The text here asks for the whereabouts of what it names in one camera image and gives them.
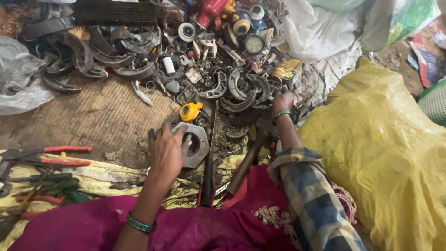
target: hand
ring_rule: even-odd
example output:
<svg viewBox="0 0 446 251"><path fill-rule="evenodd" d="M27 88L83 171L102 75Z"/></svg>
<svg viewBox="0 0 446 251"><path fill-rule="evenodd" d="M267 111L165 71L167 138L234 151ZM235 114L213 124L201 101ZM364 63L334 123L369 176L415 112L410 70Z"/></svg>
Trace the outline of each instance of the hand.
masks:
<svg viewBox="0 0 446 251"><path fill-rule="evenodd" d="M293 107L294 96L289 91L278 92L273 99L273 113L274 115L284 109L289 109Z"/></svg>
<svg viewBox="0 0 446 251"><path fill-rule="evenodd" d="M148 179L162 182L169 188L179 175L186 161L187 150L192 144L190 135L182 143L187 126L181 126L172 134L172 124L172 119L164 121L156 135L154 129L149 130L149 155L146 156L150 158Z"/></svg>

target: screwdriver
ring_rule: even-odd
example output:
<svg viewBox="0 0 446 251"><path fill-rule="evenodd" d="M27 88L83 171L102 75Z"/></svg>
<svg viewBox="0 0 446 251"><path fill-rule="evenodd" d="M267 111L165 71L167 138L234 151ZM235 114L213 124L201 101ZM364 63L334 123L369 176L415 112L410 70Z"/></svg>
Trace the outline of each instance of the screwdriver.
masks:
<svg viewBox="0 0 446 251"><path fill-rule="evenodd" d="M26 196L26 198L18 205L15 210L9 211L9 215L0 222L0 242L4 241L8 234L13 230L14 226L20 218L20 215L24 212L26 203L34 196L37 188L43 183L43 180L46 178L51 169L52 167L46 170L45 174L41 176L39 182L34 186L32 191Z"/></svg>
<svg viewBox="0 0 446 251"><path fill-rule="evenodd" d="M29 183L36 183L36 182L39 182L41 178L42 178L41 175L31 175L30 177L25 177L25 178L7 179L6 182L28 181ZM73 174L70 172L54 173L54 174L48 174L43 181L61 182L61 181L65 181L65 180L71 180L72 178L73 178Z"/></svg>

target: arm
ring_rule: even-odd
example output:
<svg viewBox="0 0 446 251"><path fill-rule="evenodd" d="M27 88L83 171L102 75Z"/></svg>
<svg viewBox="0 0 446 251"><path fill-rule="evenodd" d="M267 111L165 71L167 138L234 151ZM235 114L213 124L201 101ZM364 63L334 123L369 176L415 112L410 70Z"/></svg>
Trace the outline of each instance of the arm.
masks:
<svg viewBox="0 0 446 251"><path fill-rule="evenodd" d="M158 208L169 191L172 183L177 178L186 160L186 152L191 141L186 140L182 145L182 139L186 127L180 127L174 134L171 132L173 121L166 120L162 129L149 131L149 148L152 152L149 175L144 181L141 193L132 210L135 219L148 226L152 226ZM149 235L145 234L129 224L125 224L113 251L147 250Z"/></svg>
<svg viewBox="0 0 446 251"><path fill-rule="evenodd" d="M290 109L291 93L277 94L273 112ZM276 169L290 201L289 212L302 250L365 250L353 226L347 221L325 171L322 158L306 149L288 114L276 119L282 149L268 168Z"/></svg>

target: red plastic grip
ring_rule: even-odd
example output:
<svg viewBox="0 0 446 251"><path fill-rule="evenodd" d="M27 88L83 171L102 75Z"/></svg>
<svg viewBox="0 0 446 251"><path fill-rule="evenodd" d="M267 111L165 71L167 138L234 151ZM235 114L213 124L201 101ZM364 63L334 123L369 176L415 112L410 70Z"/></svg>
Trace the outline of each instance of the red plastic grip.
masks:
<svg viewBox="0 0 446 251"><path fill-rule="evenodd" d="M57 152L57 151L91 151L91 147L86 146L52 146L43 148L44 152Z"/></svg>
<svg viewBox="0 0 446 251"><path fill-rule="evenodd" d="M22 202L25 198L26 198L26 196L17 196L16 202ZM46 201L53 205L60 205L62 203L63 199L55 198L50 195L36 194L29 201Z"/></svg>
<svg viewBox="0 0 446 251"><path fill-rule="evenodd" d="M56 165L59 164L69 167L87 167L90 165L89 161L61 161L52 159L41 159L41 162L46 164L56 164Z"/></svg>

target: green mesh basket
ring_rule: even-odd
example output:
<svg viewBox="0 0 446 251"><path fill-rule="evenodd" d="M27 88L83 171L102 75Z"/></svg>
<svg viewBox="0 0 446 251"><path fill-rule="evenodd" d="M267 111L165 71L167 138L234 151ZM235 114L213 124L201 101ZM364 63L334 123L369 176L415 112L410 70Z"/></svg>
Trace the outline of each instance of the green mesh basket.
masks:
<svg viewBox="0 0 446 251"><path fill-rule="evenodd" d="M446 78L420 93L418 106L432 122L446 127Z"/></svg>

